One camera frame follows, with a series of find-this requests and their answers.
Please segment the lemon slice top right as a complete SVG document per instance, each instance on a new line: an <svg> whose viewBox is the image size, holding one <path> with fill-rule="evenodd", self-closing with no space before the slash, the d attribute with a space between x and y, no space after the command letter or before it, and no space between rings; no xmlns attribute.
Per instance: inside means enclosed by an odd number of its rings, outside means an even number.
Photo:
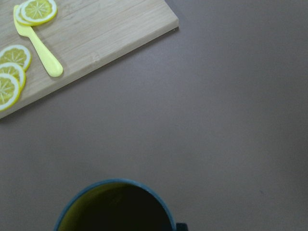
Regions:
<svg viewBox="0 0 308 231"><path fill-rule="evenodd" d="M0 110L12 107L19 99L21 87L18 80L9 74L0 74Z"/></svg>

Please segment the dark blue mug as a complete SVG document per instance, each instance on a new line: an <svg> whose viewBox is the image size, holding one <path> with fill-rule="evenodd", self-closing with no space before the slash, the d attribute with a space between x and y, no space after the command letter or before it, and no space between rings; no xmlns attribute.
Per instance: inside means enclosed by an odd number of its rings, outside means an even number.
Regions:
<svg viewBox="0 0 308 231"><path fill-rule="evenodd" d="M64 207L55 231L186 231L166 203L146 185L109 179L78 192Z"/></svg>

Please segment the lemon slice under front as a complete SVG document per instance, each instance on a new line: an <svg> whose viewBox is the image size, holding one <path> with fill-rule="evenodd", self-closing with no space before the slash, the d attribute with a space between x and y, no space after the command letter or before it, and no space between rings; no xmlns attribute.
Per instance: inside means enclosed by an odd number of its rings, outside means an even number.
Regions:
<svg viewBox="0 0 308 231"><path fill-rule="evenodd" d="M14 17L18 23L25 25L25 26L32 26L33 24L27 21L26 19L24 19L23 16L21 15L22 6L23 4L16 5L15 10L14 10Z"/></svg>

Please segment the lemon slice lower stack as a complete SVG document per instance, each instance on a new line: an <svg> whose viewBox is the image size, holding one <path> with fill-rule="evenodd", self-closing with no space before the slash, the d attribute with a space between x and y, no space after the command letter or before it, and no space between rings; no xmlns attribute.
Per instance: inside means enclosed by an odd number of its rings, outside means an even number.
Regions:
<svg viewBox="0 0 308 231"><path fill-rule="evenodd" d="M11 45L0 51L0 63L15 63L27 71L32 60L32 55L28 48L23 45Z"/></svg>

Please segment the bamboo cutting board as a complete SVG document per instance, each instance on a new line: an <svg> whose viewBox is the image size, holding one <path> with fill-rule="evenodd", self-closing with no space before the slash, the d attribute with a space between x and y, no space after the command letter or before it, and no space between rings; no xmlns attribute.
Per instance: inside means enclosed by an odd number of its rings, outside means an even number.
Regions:
<svg viewBox="0 0 308 231"><path fill-rule="evenodd" d="M63 66L51 77L32 43L15 29L17 0L0 3L0 46L21 44L32 56L18 101L5 117L80 77L175 29L178 17L163 0L59 0L57 15L34 31Z"/></svg>

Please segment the lemon slice stack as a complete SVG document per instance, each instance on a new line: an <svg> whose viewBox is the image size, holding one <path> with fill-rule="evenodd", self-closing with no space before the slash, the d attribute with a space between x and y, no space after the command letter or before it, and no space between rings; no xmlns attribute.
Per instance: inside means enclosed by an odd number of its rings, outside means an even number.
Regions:
<svg viewBox="0 0 308 231"><path fill-rule="evenodd" d="M11 45L0 51L0 63L15 63L27 71L32 60L32 55L28 48L23 45Z"/></svg>
<svg viewBox="0 0 308 231"><path fill-rule="evenodd" d="M15 77L19 82L21 90L23 90L26 83L26 73L20 65L12 62L3 63L0 65L0 73Z"/></svg>

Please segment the yellow plastic knife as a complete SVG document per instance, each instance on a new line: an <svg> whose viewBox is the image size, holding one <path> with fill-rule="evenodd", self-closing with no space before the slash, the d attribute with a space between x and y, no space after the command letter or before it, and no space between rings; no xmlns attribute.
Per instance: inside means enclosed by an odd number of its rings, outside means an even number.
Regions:
<svg viewBox="0 0 308 231"><path fill-rule="evenodd" d="M18 34L20 36L29 38L49 76L59 77L63 73L62 65L44 45L44 43L39 39L31 26L20 24L17 21L16 10L18 9L18 7L18 5L15 5L13 9L14 25Z"/></svg>

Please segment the lemon slice middle stack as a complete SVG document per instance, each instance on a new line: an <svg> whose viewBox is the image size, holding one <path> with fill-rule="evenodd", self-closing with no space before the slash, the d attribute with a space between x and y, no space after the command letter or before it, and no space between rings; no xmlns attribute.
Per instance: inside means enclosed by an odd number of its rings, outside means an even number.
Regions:
<svg viewBox="0 0 308 231"><path fill-rule="evenodd" d="M0 73L15 77L19 82L21 90L23 90L26 83L26 73L20 65L12 62L3 63L0 65Z"/></svg>

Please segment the lemon slice front left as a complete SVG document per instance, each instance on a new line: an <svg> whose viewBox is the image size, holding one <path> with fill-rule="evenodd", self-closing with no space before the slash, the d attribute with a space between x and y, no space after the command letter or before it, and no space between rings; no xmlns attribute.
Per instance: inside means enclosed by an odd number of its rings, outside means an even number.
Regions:
<svg viewBox="0 0 308 231"><path fill-rule="evenodd" d="M57 4L54 0L27 0L22 4L20 14L30 24L40 25L56 16Z"/></svg>

